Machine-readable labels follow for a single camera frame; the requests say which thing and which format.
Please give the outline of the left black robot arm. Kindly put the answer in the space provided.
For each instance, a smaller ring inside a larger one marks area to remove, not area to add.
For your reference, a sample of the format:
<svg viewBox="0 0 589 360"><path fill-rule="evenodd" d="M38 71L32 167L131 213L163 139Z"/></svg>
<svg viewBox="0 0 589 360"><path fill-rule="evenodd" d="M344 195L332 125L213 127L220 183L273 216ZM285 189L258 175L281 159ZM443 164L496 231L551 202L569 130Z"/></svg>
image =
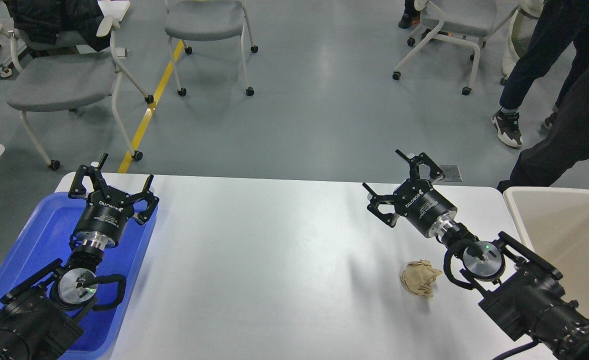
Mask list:
<svg viewBox="0 0 589 360"><path fill-rule="evenodd" d="M98 268L128 221L148 223L160 199L153 175L138 193L110 186L101 173L107 158L80 165L73 176L67 196L85 207L70 234L68 259L52 260L0 297L0 360L57 360L84 335L84 317L125 300L127 276L101 275Z"/></svg>

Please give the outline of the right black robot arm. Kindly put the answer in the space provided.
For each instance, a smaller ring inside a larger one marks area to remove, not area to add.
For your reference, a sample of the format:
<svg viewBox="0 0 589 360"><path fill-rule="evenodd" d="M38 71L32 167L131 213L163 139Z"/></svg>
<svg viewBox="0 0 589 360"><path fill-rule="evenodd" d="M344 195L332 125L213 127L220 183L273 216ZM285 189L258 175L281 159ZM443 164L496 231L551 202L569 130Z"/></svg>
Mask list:
<svg viewBox="0 0 589 360"><path fill-rule="evenodd" d="M368 189L367 209L391 228L404 217L427 239L436 238L447 249L448 280L479 291L479 307L513 341L532 339L498 359L544 344L558 360L589 360L589 319L576 301L564 301L562 272L503 231L492 242L479 240L455 220L456 206L434 189L443 170L425 153L398 155L408 163L409 177L392 194Z"/></svg>

